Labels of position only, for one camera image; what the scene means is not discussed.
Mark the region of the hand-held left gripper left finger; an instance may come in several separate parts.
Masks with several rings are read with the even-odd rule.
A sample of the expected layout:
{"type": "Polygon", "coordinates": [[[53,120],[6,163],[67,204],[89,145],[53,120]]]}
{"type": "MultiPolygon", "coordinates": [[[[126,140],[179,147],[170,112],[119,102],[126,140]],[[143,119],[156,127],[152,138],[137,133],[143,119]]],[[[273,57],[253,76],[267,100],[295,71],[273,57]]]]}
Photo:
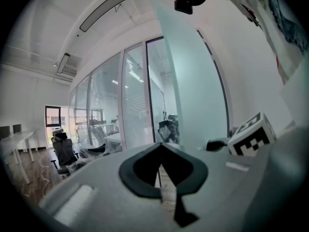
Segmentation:
{"type": "Polygon", "coordinates": [[[40,208],[51,216],[57,231],[176,231],[176,222],[159,199],[136,196],[120,180],[122,162],[147,148],[143,145],[91,161],[48,193],[40,208]]]}

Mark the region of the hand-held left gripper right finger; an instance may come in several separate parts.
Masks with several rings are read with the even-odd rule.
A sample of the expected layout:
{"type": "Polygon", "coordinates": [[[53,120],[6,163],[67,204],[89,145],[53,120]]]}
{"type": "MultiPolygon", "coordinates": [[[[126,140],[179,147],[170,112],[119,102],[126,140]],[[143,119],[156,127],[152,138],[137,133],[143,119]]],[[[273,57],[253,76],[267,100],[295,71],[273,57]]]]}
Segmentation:
{"type": "Polygon", "coordinates": [[[192,151],[187,157],[204,162],[207,178],[194,193],[177,198],[175,218],[161,232],[256,232],[274,216],[271,178],[273,145],[256,157],[192,151]]]}

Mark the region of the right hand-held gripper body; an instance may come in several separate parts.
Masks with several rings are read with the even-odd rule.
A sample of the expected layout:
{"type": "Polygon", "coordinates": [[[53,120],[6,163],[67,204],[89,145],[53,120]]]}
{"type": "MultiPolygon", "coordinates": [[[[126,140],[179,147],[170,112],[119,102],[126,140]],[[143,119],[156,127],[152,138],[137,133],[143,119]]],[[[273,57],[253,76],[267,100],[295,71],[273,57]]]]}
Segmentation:
{"type": "Polygon", "coordinates": [[[276,134],[265,113],[259,112],[240,125],[228,141],[232,155],[254,157],[258,149],[276,141],[276,134]]]}

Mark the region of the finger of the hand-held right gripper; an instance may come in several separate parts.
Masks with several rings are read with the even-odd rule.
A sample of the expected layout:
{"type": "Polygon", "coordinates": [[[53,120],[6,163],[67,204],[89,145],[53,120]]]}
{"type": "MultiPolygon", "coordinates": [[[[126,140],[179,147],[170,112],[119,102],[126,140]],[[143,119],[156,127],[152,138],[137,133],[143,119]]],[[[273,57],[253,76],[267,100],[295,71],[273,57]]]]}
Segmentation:
{"type": "Polygon", "coordinates": [[[220,151],[227,146],[228,139],[209,140],[206,145],[206,151],[220,151]]]}

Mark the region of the frosted glass door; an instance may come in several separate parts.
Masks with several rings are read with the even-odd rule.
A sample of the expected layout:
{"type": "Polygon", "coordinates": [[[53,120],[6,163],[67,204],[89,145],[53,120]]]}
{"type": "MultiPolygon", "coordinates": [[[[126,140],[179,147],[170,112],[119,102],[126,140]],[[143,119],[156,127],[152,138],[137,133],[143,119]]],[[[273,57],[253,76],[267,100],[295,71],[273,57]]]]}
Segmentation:
{"type": "Polygon", "coordinates": [[[167,48],[180,144],[201,149],[209,140],[228,135],[228,115],[222,83],[209,50],[197,30],[172,7],[150,0],[167,48]]]}

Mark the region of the black plastic-wrapped bundle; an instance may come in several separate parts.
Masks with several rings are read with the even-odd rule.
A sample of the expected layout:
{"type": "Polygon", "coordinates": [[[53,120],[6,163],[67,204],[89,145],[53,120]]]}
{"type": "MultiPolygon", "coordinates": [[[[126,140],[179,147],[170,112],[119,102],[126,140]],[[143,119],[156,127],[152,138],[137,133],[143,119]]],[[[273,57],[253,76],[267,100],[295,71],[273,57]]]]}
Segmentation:
{"type": "Polygon", "coordinates": [[[169,115],[167,120],[159,122],[158,133],[163,142],[179,144],[179,122],[177,115],[169,115]]]}

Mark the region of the plastic-wrapped white chair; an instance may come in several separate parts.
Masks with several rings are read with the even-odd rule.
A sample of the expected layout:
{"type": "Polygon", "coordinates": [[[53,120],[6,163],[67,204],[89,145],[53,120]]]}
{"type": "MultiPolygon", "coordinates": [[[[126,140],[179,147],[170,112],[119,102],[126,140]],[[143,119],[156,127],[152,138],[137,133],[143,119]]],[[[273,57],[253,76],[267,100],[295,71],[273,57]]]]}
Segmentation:
{"type": "Polygon", "coordinates": [[[103,157],[106,153],[106,144],[99,143],[97,138],[88,133],[87,128],[78,126],[76,129],[79,153],[82,158],[99,158],[103,157]]]}

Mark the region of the black-framed window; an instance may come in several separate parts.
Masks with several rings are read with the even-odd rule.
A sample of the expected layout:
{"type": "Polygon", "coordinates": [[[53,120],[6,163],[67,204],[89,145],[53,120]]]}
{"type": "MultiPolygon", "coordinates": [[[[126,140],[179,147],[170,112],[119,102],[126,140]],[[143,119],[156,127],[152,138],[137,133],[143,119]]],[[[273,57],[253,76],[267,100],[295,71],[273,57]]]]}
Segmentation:
{"type": "Polygon", "coordinates": [[[59,128],[68,135],[69,134],[69,115],[68,107],[45,106],[45,132],[47,145],[52,147],[53,132],[59,128]]]}

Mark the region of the white desk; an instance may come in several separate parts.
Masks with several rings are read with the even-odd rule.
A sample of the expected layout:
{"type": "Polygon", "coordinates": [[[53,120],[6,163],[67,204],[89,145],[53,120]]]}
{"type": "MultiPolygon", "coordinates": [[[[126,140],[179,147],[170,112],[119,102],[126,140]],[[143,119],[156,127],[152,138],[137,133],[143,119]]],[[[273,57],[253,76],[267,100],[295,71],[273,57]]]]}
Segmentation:
{"type": "Polygon", "coordinates": [[[30,180],[25,172],[25,169],[22,165],[21,158],[18,153],[18,145],[23,143],[25,146],[25,149],[27,149],[27,152],[29,154],[29,157],[31,159],[31,162],[34,162],[34,156],[32,154],[31,146],[29,143],[30,138],[32,138],[34,142],[34,149],[35,151],[38,151],[38,140],[36,137],[35,131],[22,131],[18,132],[12,136],[9,136],[5,138],[4,140],[0,141],[0,159],[4,163],[5,166],[8,165],[6,158],[11,155],[12,153],[15,156],[15,160],[17,161],[17,165],[19,166],[20,172],[23,176],[23,179],[25,182],[29,185],[30,180]]]}

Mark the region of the person's white jacket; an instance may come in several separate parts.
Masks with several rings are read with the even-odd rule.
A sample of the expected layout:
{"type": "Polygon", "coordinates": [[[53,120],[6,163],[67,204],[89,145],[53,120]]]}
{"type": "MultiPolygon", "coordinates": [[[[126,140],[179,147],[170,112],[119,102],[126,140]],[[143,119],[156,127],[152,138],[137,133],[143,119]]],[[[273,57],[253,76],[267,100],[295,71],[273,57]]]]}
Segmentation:
{"type": "Polygon", "coordinates": [[[236,0],[256,16],[287,83],[309,53],[309,36],[284,0],[236,0]]]}

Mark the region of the ceiling air vent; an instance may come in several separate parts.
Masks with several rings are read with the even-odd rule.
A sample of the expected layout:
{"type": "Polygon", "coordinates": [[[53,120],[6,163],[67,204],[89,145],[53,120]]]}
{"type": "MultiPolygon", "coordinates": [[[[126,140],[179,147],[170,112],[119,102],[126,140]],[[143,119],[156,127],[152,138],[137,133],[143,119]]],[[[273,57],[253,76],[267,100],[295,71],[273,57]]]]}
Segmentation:
{"type": "Polygon", "coordinates": [[[66,80],[68,82],[72,82],[77,74],[77,70],[75,68],[72,68],[70,66],[65,66],[65,68],[62,70],[61,73],[56,73],[57,77],[60,77],[63,80],[66,80]]]}

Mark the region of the long black-rimmed ceiling light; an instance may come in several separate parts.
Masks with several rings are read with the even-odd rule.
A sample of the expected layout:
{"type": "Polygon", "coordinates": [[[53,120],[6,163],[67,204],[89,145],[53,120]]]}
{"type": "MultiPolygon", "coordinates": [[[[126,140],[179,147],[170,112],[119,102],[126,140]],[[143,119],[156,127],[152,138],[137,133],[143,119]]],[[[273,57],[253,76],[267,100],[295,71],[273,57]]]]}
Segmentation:
{"type": "Polygon", "coordinates": [[[101,5],[99,5],[80,25],[79,29],[82,32],[87,32],[93,24],[95,24],[103,15],[105,15],[109,10],[117,5],[120,5],[126,0],[106,0],[101,5]]]}
{"type": "Polygon", "coordinates": [[[57,73],[62,73],[65,66],[67,65],[68,60],[70,59],[70,54],[65,53],[57,70],[57,73]]]}

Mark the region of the glass partition wall with blinds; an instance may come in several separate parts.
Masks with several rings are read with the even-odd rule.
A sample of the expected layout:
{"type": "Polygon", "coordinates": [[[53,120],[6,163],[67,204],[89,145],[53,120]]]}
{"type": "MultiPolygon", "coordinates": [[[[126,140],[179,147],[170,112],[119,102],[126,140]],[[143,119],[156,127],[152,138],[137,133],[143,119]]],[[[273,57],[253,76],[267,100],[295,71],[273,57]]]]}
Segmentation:
{"type": "Polygon", "coordinates": [[[88,129],[106,152],[117,153],[148,144],[142,43],[109,58],[86,75],[69,98],[70,136],[88,129]]]}

